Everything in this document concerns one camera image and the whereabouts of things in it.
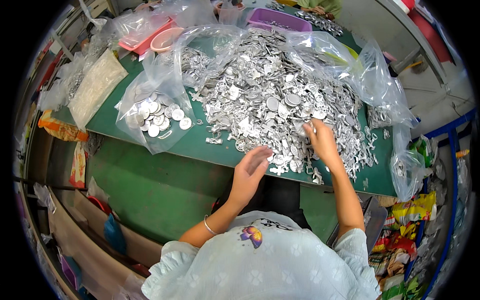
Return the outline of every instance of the woman's right hand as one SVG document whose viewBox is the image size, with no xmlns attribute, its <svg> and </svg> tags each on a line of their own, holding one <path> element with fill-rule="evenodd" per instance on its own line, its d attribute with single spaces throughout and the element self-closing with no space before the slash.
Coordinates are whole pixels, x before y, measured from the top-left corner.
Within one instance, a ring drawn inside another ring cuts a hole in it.
<svg viewBox="0 0 480 300">
<path fill-rule="evenodd" d="M 303 128 L 310 138 L 315 153 L 331 172 L 343 169 L 343 161 L 338 154 L 333 131 L 319 119 L 312 118 L 312 123 L 317 130 L 316 134 L 307 123 L 303 125 Z"/>
</svg>

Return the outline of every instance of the yellow bag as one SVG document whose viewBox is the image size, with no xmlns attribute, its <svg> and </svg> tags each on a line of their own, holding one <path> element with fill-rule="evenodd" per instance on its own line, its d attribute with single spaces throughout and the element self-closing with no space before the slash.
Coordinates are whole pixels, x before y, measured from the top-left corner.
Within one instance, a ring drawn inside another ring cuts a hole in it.
<svg viewBox="0 0 480 300">
<path fill-rule="evenodd" d="M 432 209 L 435 205 L 436 192 L 420 194 L 417 200 L 397 203 L 392 206 L 392 213 L 401 225 L 410 221 L 430 220 Z"/>
</svg>

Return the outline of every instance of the concrete floor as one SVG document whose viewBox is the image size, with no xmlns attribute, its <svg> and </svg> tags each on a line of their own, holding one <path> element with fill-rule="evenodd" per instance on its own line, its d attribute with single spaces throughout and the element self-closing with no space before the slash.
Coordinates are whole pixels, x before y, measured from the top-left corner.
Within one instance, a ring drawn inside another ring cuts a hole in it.
<svg viewBox="0 0 480 300">
<path fill-rule="evenodd" d="M 75 143 L 55 139 L 49 182 L 69 185 L 74 148 Z M 178 239 L 209 214 L 232 174 L 232 168 L 168 153 L 153 156 L 144 147 L 108 137 L 86 167 L 87 184 L 93 176 L 121 222 L 161 243 Z M 333 194 L 301 186 L 300 206 L 326 242 L 337 224 Z"/>
</svg>

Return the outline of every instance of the silver bangle bracelet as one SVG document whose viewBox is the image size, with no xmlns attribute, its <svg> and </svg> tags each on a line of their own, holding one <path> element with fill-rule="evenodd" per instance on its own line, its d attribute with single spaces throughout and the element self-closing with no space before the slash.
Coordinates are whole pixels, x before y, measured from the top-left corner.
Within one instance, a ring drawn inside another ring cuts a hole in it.
<svg viewBox="0 0 480 300">
<path fill-rule="evenodd" d="M 207 225 L 207 217 L 208 215 L 205 215 L 204 216 L 204 225 L 205 225 L 205 228 L 208 230 L 208 232 L 210 232 L 211 234 L 213 235 L 218 235 L 218 233 L 215 233 L 213 230 L 210 229 L 210 227 Z"/>
</svg>

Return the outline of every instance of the light blue blouse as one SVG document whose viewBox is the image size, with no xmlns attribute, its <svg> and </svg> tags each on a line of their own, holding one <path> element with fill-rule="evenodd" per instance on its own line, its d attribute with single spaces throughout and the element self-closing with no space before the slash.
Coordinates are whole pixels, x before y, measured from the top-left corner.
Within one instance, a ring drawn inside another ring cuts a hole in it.
<svg viewBox="0 0 480 300">
<path fill-rule="evenodd" d="M 171 241 L 142 292 L 165 299 L 371 299 L 380 294 L 365 233 L 352 229 L 330 249 L 274 212 L 238 216 L 201 248 Z"/>
</svg>

